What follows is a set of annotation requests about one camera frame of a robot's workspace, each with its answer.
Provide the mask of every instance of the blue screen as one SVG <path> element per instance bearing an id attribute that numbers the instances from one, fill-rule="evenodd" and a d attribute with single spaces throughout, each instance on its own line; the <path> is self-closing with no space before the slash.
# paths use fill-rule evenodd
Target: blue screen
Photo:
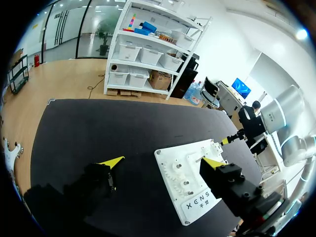
<path id="1" fill-rule="evenodd" d="M 239 78 L 237 78 L 232 87 L 245 99 L 251 90 Z"/>

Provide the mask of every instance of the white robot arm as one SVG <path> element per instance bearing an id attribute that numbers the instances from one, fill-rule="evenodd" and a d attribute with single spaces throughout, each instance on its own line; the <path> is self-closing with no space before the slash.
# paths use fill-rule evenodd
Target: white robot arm
<path id="1" fill-rule="evenodd" d="M 289 198 L 290 205 L 285 210 L 285 215 L 275 224 L 277 230 L 280 230 L 300 208 L 301 203 L 298 198 L 302 195 L 314 167 L 316 137 L 300 138 L 297 135 L 304 133 L 300 130 L 300 126 L 308 122 L 306 118 L 302 117 L 304 107 L 305 102 L 302 94 L 297 87 L 292 85 L 261 110 L 261 119 L 266 131 L 270 134 L 277 131 L 281 144 L 280 156 L 284 166 L 289 167 L 307 160 L 301 178 Z"/>
<path id="2" fill-rule="evenodd" d="M 270 134 L 277 131 L 281 144 L 281 157 L 286 167 L 316 154 L 314 136 L 302 139 L 296 135 L 304 107 L 303 96 L 299 89 L 292 85 L 261 110 L 261 118 L 266 131 Z"/>

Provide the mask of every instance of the black mat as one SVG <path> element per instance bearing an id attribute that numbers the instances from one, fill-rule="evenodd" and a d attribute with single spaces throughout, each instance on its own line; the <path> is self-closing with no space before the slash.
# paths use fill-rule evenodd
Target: black mat
<path id="1" fill-rule="evenodd" d="M 227 236 L 238 223 L 221 201 L 184 227 L 164 185 L 153 152 L 235 134 L 221 111 L 115 100 L 56 100 L 44 111 L 34 141 L 31 186 L 63 191 L 92 162 L 120 156 L 118 189 L 85 222 L 119 236 Z M 223 147 L 222 156 L 259 184 L 261 174 L 244 141 Z"/>

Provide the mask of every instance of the floor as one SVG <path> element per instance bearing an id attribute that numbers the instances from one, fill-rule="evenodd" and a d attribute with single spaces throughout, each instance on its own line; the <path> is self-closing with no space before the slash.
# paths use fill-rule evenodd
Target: floor
<path id="1" fill-rule="evenodd" d="M 107 45 L 111 43 L 112 37 L 107 38 Z M 95 37 L 94 35 L 82 35 L 79 40 L 78 57 L 101 57 L 107 58 L 108 52 L 105 56 L 100 56 L 100 45 L 103 44 L 103 39 Z M 55 48 L 48 49 L 44 52 L 44 62 L 54 62 L 57 60 L 67 60 L 76 57 L 77 38 L 66 41 Z M 34 65 L 34 55 L 28 55 L 28 63 Z"/>
<path id="2" fill-rule="evenodd" d="M 2 135 L 14 148 L 14 142 L 21 143 L 24 153 L 15 162 L 16 182 L 22 194 L 31 187 L 31 153 L 40 118 L 50 98 L 86 99 L 88 86 L 95 86 L 104 74 L 106 59 L 62 60 L 30 70 L 30 79 L 17 95 L 8 90 L 4 97 L 2 110 L 4 124 Z M 142 92 L 141 98 L 108 96 L 103 94 L 104 83 L 100 83 L 92 92 L 91 99 L 131 100 L 171 105 L 193 106 L 184 99 L 170 98 L 166 95 Z"/>

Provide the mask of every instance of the potted plant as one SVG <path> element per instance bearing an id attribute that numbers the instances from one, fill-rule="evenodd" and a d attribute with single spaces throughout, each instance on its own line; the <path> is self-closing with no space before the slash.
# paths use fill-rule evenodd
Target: potted plant
<path id="1" fill-rule="evenodd" d="M 109 35 L 113 35 L 115 27 L 119 19 L 117 12 L 110 13 L 107 18 L 102 20 L 96 30 L 96 34 L 100 39 L 103 39 L 103 44 L 100 45 L 100 56 L 105 56 L 109 46 L 106 44 Z"/>

